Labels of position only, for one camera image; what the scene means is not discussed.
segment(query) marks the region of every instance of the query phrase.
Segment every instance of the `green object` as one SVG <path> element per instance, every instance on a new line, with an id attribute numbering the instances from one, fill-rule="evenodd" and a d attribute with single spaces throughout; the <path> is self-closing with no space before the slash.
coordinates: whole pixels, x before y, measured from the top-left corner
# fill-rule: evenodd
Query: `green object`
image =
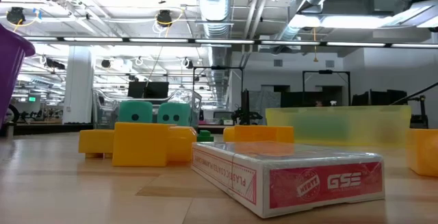
<path id="1" fill-rule="evenodd" d="M 211 133 L 206 130 L 199 131 L 197 142 L 214 142 L 214 137 L 211 136 Z"/>
<path id="2" fill-rule="evenodd" d="M 190 104 L 163 103 L 158 108 L 157 122 L 162 124 L 190 125 Z"/>
<path id="3" fill-rule="evenodd" d="M 123 101 L 118 111 L 118 121 L 128 123 L 152 123 L 152 103 L 148 101 Z"/>

